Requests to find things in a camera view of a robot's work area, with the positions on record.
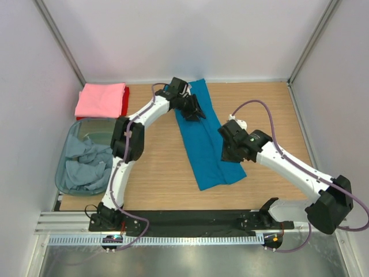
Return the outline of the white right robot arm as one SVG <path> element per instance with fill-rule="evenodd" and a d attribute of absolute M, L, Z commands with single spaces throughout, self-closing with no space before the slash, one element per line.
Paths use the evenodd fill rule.
<path fill-rule="evenodd" d="M 306 196 L 306 200 L 272 200 L 259 215 L 261 225 L 272 229 L 284 221 L 306 222 L 322 233 L 333 234 L 353 208 L 353 201 L 347 196 L 350 181 L 310 167 L 281 149 L 268 134 L 260 130 L 248 133 L 245 125 L 244 121 L 231 119 L 218 129 L 223 138 L 222 160 L 261 164 Z"/>

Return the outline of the blue t shirt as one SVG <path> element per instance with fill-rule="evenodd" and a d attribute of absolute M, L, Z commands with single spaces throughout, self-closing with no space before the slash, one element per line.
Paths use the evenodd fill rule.
<path fill-rule="evenodd" d="M 223 138 L 218 132 L 221 124 L 205 79 L 192 81 L 190 85 L 190 92 L 197 96 L 206 118 L 199 122 L 186 121 L 178 110 L 175 116 L 199 190 L 232 185 L 246 178 L 247 174 L 239 163 L 221 160 Z"/>

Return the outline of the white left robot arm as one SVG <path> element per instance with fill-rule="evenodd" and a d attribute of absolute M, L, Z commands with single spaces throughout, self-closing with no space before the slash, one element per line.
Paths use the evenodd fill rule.
<path fill-rule="evenodd" d="M 119 117 L 111 139 L 113 155 L 111 176 L 106 192 L 92 214 L 89 230 L 115 231 L 124 221 L 124 195 L 129 175 L 135 162 L 144 152 L 145 133 L 162 115 L 178 110 L 186 121 L 205 119 L 198 99 L 190 92 L 190 84 L 174 77 L 169 84 L 161 83 L 153 96 L 141 109 L 130 116 Z"/>

